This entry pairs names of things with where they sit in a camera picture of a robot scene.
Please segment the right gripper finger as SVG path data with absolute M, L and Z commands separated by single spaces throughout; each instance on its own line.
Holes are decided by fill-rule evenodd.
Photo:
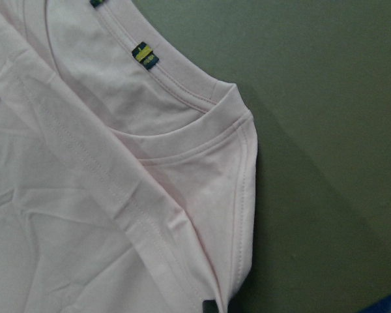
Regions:
M 218 305 L 215 300 L 203 301 L 203 313 L 218 313 Z

